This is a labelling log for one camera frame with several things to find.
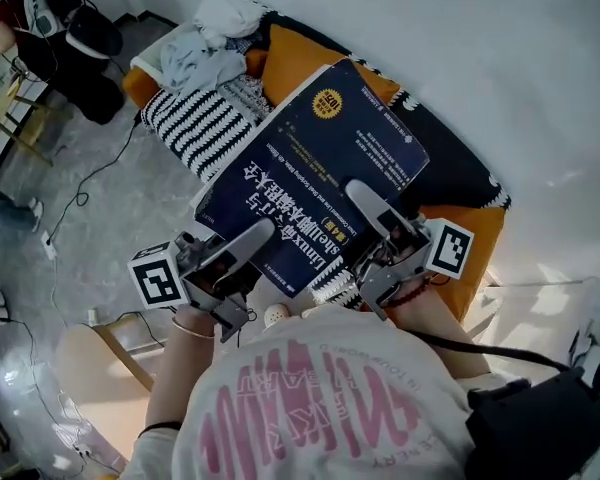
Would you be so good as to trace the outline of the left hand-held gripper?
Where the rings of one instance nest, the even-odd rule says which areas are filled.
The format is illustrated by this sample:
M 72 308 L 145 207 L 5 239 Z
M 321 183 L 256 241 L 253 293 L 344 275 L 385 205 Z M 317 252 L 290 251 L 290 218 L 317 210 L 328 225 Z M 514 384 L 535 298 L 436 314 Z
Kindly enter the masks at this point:
M 215 320 L 226 342 L 249 321 L 246 298 L 259 275 L 251 259 L 274 231 L 262 218 L 231 240 L 183 232 L 137 252 L 128 262 L 130 276 L 145 308 L 189 305 Z

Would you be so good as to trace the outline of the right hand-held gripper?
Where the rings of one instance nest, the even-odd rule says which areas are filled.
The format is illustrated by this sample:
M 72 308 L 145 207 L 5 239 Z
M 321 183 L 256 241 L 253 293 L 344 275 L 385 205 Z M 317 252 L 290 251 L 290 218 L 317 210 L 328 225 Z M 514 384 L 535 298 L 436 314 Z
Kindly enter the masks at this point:
M 345 194 L 381 237 L 380 246 L 359 267 L 358 292 L 380 319 L 403 283 L 439 274 L 458 280 L 474 234 L 444 218 L 406 220 L 367 184 L 352 179 Z

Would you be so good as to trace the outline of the dark blue book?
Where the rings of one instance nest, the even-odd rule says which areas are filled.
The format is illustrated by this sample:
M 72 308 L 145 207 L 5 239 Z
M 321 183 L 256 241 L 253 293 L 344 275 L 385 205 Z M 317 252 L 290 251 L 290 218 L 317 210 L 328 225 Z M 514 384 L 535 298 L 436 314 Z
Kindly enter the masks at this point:
M 346 183 L 358 179 L 393 203 L 428 162 L 357 64 L 342 59 L 319 68 L 230 154 L 198 195 L 195 218 L 226 240 L 270 219 L 276 230 L 253 263 L 294 297 L 367 226 Z

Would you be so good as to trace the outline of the orange sofa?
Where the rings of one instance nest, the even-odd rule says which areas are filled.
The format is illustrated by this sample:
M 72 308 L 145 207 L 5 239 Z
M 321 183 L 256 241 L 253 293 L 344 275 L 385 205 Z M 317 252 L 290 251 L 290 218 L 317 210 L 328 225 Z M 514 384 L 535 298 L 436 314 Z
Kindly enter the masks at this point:
M 420 104 L 410 92 L 384 76 L 367 61 L 333 41 L 328 36 L 311 27 L 266 9 L 257 33 L 261 39 L 254 40 L 246 51 L 246 74 L 261 79 L 270 47 L 270 28 L 272 25 L 297 32 L 304 37 L 337 53 L 344 54 L 360 68 L 363 78 L 373 91 L 387 104 L 393 114 L 407 126 L 429 155 L 429 164 L 418 175 L 401 196 L 401 202 L 420 204 L 422 206 L 453 205 L 467 208 L 500 207 L 506 211 L 511 205 L 511 197 L 495 179 L 489 169 L 473 152 L 426 107 Z M 193 157 L 176 149 L 176 139 L 181 137 L 188 147 L 202 137 L 201 132 L 193 132 L 193 121 L 187 117 L 187 111 L 180 114 L 179 108 L 184 104 L 176 104 L 175 96 L 169 96 L 158 84 L 158 71 L 150 67 L 149 53 L 159 52 L 162 46 L 155 42 L 133 59 L 128 75 L 123 79 L 123 88 L 127 95 L 142 111 L 146 126 L 150 127 L 159 138 L 168 145 L 174 154 L 187 165 L 192 172 L 203 179 Z M 311 288 L 314 297 L 335 301 L 345 307 L 358 308 L 361 298 L 355 290 L 340 291 L 349 272 L 342 265 L 326 274 L 324 279 L 314 283 Z

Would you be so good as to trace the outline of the person's left forearm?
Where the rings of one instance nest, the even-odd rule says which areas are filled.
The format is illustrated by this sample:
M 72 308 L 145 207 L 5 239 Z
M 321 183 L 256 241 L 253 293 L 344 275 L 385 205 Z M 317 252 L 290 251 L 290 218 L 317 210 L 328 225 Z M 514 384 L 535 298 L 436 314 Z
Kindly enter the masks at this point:
M 175 315 L 188 329 L 214 335 L 214 321 L 205 312 L 181 306 Z M 211 365 L 215 340 L 198 339 L 172 327 L 151 389 L 145 425 L 182 423 L 192 390 Z

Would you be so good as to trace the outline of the person's right forearm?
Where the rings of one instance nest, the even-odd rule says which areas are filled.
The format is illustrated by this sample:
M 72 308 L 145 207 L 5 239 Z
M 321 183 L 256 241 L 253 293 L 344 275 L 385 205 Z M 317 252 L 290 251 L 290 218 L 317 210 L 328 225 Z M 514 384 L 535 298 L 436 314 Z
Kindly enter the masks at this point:
M 456 320 L 450 309 L 421 279 L 403 283 L 386 303 L 395 325 L 407 332 L 419 332 L 459 343 L 472 339 Z M 433 346 L 433 350 L 455 379 L 469 379 L 490 373 L 483 355 L 463 353 Z

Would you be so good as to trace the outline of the person's left white slipper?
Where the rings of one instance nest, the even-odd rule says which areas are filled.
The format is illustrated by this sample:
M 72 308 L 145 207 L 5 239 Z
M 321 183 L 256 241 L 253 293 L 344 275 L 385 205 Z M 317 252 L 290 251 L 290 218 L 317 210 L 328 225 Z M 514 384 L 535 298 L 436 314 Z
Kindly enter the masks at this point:
M 264 312 L 264 325 L 269 328 L 276 323 L 287 320 L 291 317 L 289 308 L 283 303 L 276 303 L 269 306 Z

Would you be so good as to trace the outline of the thin gold bangle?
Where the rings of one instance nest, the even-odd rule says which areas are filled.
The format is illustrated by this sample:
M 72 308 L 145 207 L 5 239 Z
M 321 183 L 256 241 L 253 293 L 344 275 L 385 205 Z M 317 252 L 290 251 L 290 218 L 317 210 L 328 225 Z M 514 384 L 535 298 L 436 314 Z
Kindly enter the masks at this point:
M 186 328 L 185 326 L 181 325 L 177 321 L 176 317 L 172 318 L 172 324 L 173 324 L 173 326 L 176 329 L 178 329 L 179 331 L 181 331 L 181 332 L 183 332 L 183 333 L 185 333 L 185 334 L 187 334 L 189 336 L 193 336 L 193 337 L 196 337 L 198 339 L 210 340 L 210 341 L 215 340 L 215 336 L 214 335 L 205 335 L 205 334 L 201 334 L 201 333 L 198 333 L 196 331 L 193 331 L 191 329 Z

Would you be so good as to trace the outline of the person's white printed t-shirt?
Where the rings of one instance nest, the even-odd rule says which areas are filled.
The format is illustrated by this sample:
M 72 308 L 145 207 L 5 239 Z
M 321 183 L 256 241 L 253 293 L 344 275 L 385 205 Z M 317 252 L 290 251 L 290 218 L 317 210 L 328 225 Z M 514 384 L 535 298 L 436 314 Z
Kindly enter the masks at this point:
M 468 415 L 421 340 L 324 306 L 217 359 L 120 480 L 464 480 Z

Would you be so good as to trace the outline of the black and white patterned blanket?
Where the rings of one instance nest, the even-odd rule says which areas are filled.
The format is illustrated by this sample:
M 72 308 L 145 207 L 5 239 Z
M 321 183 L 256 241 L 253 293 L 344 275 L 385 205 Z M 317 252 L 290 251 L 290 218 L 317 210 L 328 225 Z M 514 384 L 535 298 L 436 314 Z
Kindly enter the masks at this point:
M 256 33 L 255 39 L 249 40 L 246 45 L 238 48 L 239 52 L 245 54 L 254 42 L 261 39 Z M 187 112 L 189 119 L 193 118 L 193 132 L 201 132 L 202 137 L 188 147 L 181 137 L 176 143 L 176 149 L 193 157 L 193 162 L 200 169 L 203 179 L 207 182 L 218 171 L 230 153 L 244 143 L 248 136 L 254 132 L 256 126 L 251 124 L 240 114 L 225 98 L 215 90 L 197 90 L 188 96 L 177 96 L 168 92 L 169 96 L 175 96 L 176 104 L 184 104 L 177 114 Z

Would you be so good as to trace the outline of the grey-blue garment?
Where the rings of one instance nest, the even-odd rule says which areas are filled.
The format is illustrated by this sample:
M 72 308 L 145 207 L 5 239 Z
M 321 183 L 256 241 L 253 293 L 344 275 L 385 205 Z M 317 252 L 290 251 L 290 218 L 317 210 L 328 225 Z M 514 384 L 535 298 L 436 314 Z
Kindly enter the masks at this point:
M 162 86 L 182 96 L 215 90 L 246 73 L 246 61 L 236 51 L 211 49 L 197 31 L 180 33 L 160 52 Z

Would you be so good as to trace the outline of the white side table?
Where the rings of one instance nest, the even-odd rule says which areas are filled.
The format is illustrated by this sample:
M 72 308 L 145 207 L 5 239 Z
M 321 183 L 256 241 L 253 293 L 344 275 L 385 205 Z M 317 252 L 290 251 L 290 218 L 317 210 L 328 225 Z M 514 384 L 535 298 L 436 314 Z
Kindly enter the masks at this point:
M 486 287 L 463 325 L 478 343 L 529 350 L 568 364 L 575 353 L 600 344 L 600 282 Z

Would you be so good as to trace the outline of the light wooden oval table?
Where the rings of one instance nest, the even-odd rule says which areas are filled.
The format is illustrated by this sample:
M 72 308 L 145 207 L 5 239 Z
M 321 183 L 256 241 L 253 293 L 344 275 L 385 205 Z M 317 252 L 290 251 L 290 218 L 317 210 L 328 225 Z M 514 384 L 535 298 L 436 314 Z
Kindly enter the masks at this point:
M 130 312 L 64 331 L 52 368 L 78 414 L 122 457 L 145 428 L 150 391 L 169 334 L 166 311 Z

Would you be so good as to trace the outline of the white garment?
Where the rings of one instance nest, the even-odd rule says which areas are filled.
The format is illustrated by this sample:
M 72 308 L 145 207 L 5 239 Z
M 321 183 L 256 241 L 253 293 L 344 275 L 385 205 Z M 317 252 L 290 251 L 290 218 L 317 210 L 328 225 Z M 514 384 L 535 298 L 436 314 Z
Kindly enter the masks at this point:
M 253 34 L 266 9 L 251 0 L 202 0 L 193 23 L 212 49 L 224 48 L 228 39 Z

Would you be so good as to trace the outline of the black equipment pack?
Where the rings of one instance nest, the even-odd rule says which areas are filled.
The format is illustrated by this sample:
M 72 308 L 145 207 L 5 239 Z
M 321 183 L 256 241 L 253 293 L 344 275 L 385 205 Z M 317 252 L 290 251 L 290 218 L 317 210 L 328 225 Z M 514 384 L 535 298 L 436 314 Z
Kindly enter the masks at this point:
M 600 448 L 600 392 L 565 370 L 468 394 L 466 480 L 569 480 Z

